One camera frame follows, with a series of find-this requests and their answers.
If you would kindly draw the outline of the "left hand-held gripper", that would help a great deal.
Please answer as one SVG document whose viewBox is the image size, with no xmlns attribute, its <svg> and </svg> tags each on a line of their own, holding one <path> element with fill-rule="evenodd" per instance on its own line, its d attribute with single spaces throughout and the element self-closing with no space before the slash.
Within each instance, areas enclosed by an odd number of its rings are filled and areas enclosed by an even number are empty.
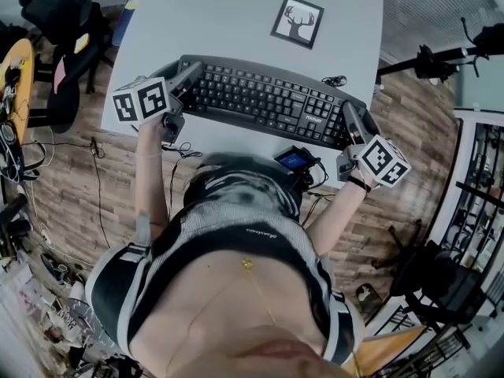
<svg viewBox="0 0 504 378">
<path fill-rule="evenodd" d="M 172 93 L 186 93 L 203 73 L 196 61 L 178 74 L 179 62 L 173 61 L 149 75 L 112 92 L 112 105 L 122 124 L 139 127 L 151 120 L 160 121 L 163 140 L 174 143 L 184 126 L 183 103 Z M 165 78 L 172 78 L 166 83 Z"/>
</svg>

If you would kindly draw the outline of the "small blue screen device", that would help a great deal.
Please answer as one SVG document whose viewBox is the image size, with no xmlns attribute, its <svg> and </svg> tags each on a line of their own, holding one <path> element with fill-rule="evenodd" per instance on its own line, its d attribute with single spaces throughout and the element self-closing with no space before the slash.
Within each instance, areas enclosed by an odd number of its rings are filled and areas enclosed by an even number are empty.
<svg viewBox="0 0 504 378">
<path fill-rule="evenodd" d="M 317 159 L 306 148 L 296 146 L 277 154 L 274 160 L 292 172 L 304 172 L 317 163 Z"/>
</svg>

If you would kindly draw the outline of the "yellow round table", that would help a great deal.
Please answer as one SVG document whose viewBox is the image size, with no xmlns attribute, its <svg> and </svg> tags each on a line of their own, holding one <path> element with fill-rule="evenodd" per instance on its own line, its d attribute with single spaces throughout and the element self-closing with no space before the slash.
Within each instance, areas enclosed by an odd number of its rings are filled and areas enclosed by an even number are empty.
<svg viewBox="0 0 504 378">
<path fill-rule="evenodd" d="M 13 122 L 17 139 L 19 143 L 23 143 L 28 128 L 35 71 L 34 50 L 29 39 L 20 39 L 14 43 L 0 64 L 0 100 L 5 90 L 5 74 L 8 68 L 18 68 L 20 70 L 14 89 L 13 108 L 10 110 L 7 119 Z"/>
</svg>

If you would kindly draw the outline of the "black office chair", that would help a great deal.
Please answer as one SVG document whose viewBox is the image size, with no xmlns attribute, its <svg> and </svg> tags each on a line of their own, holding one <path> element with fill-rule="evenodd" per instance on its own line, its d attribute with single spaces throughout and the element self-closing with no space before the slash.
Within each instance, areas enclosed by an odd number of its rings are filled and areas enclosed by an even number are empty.
<svg viewBox="0 0 504 378">
<path fill-rule="evenodd" d="M 57 63 L 65 55 L 66 76 L 60 86 L 75 83 L 88 74 L 87 94 L 95 92 L 95 72 L 104 61 L 113 65 L 106 57 L 111 47 L 112 30 L 101 6 L 91 0 L 19 0 L 21 16 L 35 25 L 42 36 L 54 46 L 51 64 L 38 63 L 38 70 L 54 72 Z M 88 45 L 74 54 L 76 40 L 85 33 L 90 34 Z"/>
<path fill-rule="evenodd" d="M 403 297 L 407 309 L 423 321 L 441 324 L 468 324 L 483 305 L 481 274 L 458 264 L 449 250 L 432 240 L 417 242 L 422 220 L 414 223 L 413 236 L 407 244 L 400 241 L 395 227 L 388 231 L 398 253 L 386 261 L 372 262 L 374 269 L 393 266 L 389 290 L 391 297 Z"/>
</svg>

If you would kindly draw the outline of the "pink paper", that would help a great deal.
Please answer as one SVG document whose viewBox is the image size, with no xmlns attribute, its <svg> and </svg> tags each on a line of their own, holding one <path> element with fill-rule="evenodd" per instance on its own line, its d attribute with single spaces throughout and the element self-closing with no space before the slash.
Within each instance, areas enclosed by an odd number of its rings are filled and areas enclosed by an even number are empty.
<svg viewBox="0 0 504 378">
<path fill-rule="evenodd" d="M 60 61 L 57 63 L 57 66 L 54 70 L 54 82 L 53 82 L 53 91 L 54 94 L 57 94 L 57 90 L 61 82 L 64 80 L 66 76 L 65 71 L 65 55 L 63 55 Z"/>
</svg>

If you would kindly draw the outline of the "framed deer picture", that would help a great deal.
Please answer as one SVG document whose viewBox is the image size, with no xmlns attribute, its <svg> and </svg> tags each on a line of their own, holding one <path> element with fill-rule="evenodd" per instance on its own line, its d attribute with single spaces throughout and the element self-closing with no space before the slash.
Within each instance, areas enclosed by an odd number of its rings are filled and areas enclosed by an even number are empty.
<svg viewBox="0 0 504 378">
<path fill-rule="evenodd" d="M 324 8 L 305 0 L 283 0 L 270 35 L 313 49 Z"/>
</svg>

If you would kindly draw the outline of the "black scooter handlebar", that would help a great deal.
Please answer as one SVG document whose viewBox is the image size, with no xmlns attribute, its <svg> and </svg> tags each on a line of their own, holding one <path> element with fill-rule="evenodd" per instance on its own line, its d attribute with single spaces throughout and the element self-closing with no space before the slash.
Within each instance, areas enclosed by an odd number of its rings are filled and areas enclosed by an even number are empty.
<svg viewBox="0 0 504 378">
<path fill-rule="evenodd" d="M 469 36 L 466 19 L 461 18 L 465 37 L 471 47 L 458 47 L 434 53 L 427 45 L 419 45 L 417 56 L 407 61 L 377 69 L 375 86 L 382 85 L 382 77 L 413 69 L 419 80 L 437 79 L 444 83 L 460 72 L 462 66 L 471 66 L 476 78 L 480 77 L 477 61 L 492 56 L 504 56 L 504 23 L 484 26 L 474 38 Z"/>
</svg>

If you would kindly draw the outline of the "black wristband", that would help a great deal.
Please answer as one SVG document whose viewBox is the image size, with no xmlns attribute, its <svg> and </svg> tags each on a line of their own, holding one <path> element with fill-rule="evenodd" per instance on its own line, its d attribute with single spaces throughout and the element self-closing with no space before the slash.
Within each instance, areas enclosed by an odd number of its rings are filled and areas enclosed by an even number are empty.
<svg viewBox="0 0 504 378">
<path fill-rule="evenodd" d="M 356 177 L 353 176 L 348 176 L 347 180 L 348 183 L 353 183 L 356 186 L 359 186 L 361 189 L 363 189 L 366 193 L 369 193 L 372 188 L 363 180 L 360 180 Z"/>
</svg>

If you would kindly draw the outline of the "person's right hand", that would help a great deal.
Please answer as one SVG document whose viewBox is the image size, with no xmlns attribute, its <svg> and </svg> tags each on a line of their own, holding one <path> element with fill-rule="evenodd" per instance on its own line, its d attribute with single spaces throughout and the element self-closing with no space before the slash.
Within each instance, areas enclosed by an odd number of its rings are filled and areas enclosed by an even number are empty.
<svg viewBox="0 0 504 378">
<path fill-rule="evenodd" d="M 379 184 L 374 180 L 373 175 L 370 174 L 359 162 L 356 162 L 354 164 L 354 168 L 352 169 L 350 175 L 365 183 L 371 189 L 376 189 L 379 187 Z"/>
</svg>

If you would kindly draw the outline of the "person's left forearm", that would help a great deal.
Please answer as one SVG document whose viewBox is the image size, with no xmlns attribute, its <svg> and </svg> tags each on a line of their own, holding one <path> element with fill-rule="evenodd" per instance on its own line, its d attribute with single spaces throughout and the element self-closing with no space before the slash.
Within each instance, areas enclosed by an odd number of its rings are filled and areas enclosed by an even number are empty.
<svg viewBox="0 0 504 378">
<path fill-rule="evenodd" d="M 153 230 L 162 232 L 169 223 L 160 152 L 137 155 L 135 210 L 150 217 Z"/>
</svg>

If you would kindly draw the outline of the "person's left hand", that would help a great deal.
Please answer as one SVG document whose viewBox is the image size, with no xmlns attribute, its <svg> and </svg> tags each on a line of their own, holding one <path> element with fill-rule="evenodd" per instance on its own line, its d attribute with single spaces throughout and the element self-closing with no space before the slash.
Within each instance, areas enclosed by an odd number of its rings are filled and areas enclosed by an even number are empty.
<svg viewBox="0 0 504 378">
<path fill-rule="evenodd" d="M 161 153 L 161 141 L 164 134 L 162 117 L 153 118 L 139 126 L 136 154 L 147 157 Z"/>
</svg>

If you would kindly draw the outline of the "white shelf with black frames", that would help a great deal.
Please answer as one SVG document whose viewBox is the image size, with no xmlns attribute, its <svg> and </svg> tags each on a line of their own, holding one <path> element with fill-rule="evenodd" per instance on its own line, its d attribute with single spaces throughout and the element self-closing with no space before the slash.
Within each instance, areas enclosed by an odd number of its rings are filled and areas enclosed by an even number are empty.
<svg viewBox="0 0 504 378">
<path fill-rule="evenodd" d="M 469 109 L 459 121 L 453 170 L 429 239 L 504 290 L 504 113 Z"/>
</svg>

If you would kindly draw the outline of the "pile of papers and boxes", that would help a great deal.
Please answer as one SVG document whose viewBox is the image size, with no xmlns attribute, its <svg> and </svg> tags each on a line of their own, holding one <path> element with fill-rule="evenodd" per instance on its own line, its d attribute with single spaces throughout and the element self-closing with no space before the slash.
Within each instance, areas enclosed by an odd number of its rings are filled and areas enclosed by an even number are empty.
<svg viewBox="0 0 504 378">
<path fill-rule="evenodd" d="M 26 263 L 0 266 L 0 378 L 147 378 L 77 298 L 61 298 Z"/>
</svg>

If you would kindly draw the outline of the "black round stool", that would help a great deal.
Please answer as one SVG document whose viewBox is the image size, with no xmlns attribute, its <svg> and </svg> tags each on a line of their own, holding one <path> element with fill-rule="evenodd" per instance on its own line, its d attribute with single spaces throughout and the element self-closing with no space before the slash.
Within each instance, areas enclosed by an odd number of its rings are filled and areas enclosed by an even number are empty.
<svg viewBox="0 0 504 378">
<path fill-rule="evenodd" d="M 54 133 L 63 134 L 73 125 L 80 107 L 80 88 L 77 82 L 59 87 L 57 93 L 50 92 L 47 108 L 55 112 L 51 121 Z"/>
</svg>

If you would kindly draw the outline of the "black keyboard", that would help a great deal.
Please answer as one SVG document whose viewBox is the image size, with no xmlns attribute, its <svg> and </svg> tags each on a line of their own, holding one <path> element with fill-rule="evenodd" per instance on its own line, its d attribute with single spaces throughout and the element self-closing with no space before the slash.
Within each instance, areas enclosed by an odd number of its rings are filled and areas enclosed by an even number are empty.
<svg viewBox="0 0 504 378">
<path fill-rule="evenodd" d="M 364 102 L 321 81 L 251 61 L 185 54 L 178 70 L 202 63 L 183 95 L 186 113 L 332 150 L 354 144 L 348 126 Z"/>
</svg>

